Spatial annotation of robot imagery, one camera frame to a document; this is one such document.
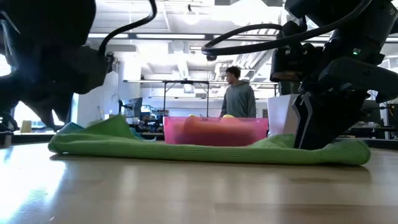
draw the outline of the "gray sweatshirt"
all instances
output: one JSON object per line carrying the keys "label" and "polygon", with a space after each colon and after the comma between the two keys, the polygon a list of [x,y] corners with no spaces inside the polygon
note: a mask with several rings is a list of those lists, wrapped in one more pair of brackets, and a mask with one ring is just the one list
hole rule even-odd
{"label": "gray sweatshirt", "polygon": [[224,95],[221,115],[232,115],[236,118],[255,118],[256,99],[254,91],[248,82],[241,81],[237,85],[231,85]]}

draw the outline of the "table surface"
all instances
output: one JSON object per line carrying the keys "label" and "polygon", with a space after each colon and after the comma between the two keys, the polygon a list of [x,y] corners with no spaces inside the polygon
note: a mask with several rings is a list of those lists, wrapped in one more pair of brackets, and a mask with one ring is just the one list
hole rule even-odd
{"label": "table surface", "polygon": [[364,167],[57,156],[0,149],[0,223],[397,223],[398,152]]}

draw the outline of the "window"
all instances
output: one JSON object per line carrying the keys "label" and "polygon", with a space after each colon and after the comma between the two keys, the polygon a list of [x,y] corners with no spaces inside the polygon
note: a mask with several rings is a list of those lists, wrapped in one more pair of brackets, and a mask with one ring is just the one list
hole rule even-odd
{"label": "window", "polygon": [[8,65],[6,57],[0,55],[0,77],[11,73],[11,67]]}
{"label": "window", "polygon": [[[4,55],[0,55],[0,77],[10,73],[11,67],[8,65],[6,57]],[[64,123],[58,119],[54,111],[52,111],[52,114],[55,125],[64,125]],[[15,107],[14,119],[17,121],[19,127],[21,127],[23,120],[32,121],[32,128],[41,128],[45,126],[40,118],[23,102],[19,102]]]}

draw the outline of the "pink plastic bin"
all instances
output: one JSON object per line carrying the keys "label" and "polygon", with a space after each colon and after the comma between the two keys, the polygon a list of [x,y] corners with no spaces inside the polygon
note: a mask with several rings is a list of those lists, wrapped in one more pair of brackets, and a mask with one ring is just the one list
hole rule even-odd
{"label": "pink plastic bin", "polygon": [[267,137],[266,118],[164,117],[166,144],[247,146]]}

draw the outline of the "green towel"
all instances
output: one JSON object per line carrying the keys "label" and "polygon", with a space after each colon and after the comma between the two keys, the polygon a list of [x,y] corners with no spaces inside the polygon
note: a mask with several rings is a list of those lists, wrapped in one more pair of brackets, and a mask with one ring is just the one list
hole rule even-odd
{"label": "green towel", "polygon": [[362,165],[370,150],[361,141],[342,141],[323,149],[294,149],[294,136],[280,135],[260,140],[246,147],[210,147],[167,145],[144,142],[131,134],[122,116],[95,124],[74,133],[57,134],[49,144],[56,153],[84,156],[129,157],[203,162],[256,164],[345,164]]}
{"label": "green towel", "polygon": [[147,141],[147,142],[156,142],[156,137],[154,139],[144,139],[134,128],[129,128],[131,134],[133,134],[136,138],[142,140],[142,141]]}

